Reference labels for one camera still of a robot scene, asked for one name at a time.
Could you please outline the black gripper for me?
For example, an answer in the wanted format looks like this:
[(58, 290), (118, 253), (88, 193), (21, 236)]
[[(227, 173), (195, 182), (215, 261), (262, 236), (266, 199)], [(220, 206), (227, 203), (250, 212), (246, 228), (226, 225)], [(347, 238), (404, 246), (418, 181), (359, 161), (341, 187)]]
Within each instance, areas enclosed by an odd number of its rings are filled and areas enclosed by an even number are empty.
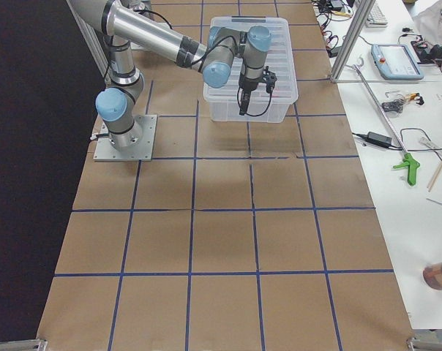
[(250, 103), (250, 92), (256, 90), (259, 83), (266, 85), (267, 94), (272, 94), (277, 82), (277, 76), (269, 69), (269, 66), (265, 66), (262, 73), (256, 78), (247, 77), (245, 74), (246, 69), (247, 66), (243, 66), (239, 76), (239, 88), (244, 91), (240, 96), (239, 114), (241, 116), (245, 116), (247, 114)]

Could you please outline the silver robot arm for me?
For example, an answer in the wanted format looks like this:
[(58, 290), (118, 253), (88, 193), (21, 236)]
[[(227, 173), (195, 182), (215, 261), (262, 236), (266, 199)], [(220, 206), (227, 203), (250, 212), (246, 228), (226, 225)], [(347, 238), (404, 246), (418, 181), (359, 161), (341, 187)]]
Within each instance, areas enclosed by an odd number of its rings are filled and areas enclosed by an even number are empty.
[(247, 114), (250, 95), (259, 84), (265, 84), (268, 94), (274, 90), (277, 78), (266, 66), (271, 33), (264, 26), (253, 26), (249, 31), (214, 27), (208, 45), (202, 45), (131, 10), (127, 2), (71, 1), (70, 5), (105, 40), (110, 85), (97, 95), (95, 105), (108, 129), (108, 142), (117, 151), (134, 148), (143, 138), (143, 127), (132, 114), (144, 85), (143, 74), (133, 61), (133, 43), (179, 67), (196, 70), (212, 88), (223, 87), (233, 60), (241, 59), (237, 96), (242, 115)]

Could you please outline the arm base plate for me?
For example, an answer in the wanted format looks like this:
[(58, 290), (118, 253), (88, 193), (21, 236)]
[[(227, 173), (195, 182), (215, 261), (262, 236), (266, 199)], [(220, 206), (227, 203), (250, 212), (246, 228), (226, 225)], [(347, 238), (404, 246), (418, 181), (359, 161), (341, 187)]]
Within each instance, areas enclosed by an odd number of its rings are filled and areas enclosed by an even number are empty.
[(157, 115), (136, 115), (133, 128), (122, 135), (112, 134), (101, 123), (100, 134), (94, 151), (96, 162), (150, 162), (157, 130)]

